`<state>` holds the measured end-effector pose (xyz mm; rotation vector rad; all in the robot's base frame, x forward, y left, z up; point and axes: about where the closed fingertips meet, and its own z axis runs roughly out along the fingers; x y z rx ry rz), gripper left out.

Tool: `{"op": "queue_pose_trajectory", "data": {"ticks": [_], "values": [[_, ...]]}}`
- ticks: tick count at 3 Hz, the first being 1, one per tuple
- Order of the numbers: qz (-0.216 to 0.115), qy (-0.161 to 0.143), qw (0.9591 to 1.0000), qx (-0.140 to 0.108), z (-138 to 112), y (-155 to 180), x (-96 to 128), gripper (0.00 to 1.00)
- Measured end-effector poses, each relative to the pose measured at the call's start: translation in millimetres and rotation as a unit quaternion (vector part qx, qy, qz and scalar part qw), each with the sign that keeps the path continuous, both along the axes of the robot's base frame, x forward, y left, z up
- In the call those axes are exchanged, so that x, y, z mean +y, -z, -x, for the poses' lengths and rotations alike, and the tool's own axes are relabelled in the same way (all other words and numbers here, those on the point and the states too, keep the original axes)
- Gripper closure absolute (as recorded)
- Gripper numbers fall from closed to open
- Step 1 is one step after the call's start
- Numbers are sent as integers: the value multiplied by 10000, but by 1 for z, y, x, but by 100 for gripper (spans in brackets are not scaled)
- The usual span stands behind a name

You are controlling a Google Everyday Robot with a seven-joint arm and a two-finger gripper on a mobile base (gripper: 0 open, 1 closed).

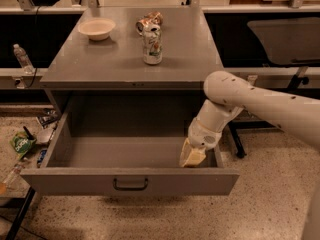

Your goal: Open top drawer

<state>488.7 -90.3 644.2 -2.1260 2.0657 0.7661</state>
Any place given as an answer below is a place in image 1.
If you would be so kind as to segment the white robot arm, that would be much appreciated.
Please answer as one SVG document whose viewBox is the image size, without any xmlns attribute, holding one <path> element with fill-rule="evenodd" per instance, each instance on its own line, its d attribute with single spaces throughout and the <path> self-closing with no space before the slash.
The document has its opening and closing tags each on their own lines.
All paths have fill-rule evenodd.
<svg viewBox="0 0 320 240">
<path fill-rule="evenodd" d="M 230 197 L 204 199 L 187 221 L 188 239 L 320 240 L 318 100 L 259 88 L 225 71 L 206 78 L 204 93 L 181 166 L 198 166 L 244 111 L 274 128 L 244 133 L 244 161 L 222 154 L 242 176 Z"/>
</svg>

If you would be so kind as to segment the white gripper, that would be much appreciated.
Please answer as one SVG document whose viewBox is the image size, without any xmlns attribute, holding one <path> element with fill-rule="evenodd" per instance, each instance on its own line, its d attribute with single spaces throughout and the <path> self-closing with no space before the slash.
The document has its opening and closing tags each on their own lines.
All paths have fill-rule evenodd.
<svg viewBox="0 0 320 240">
<path fill-rule="evenodd" d="M 205 150 L 213 149 L 221 136 L 221 123 L 205 125 L 195 117 L 188 128 L 188 138 L 185 139 L 182 146 L 179 166 L 194 167 L 199 165 L 206 158 Z"/>
</svg>

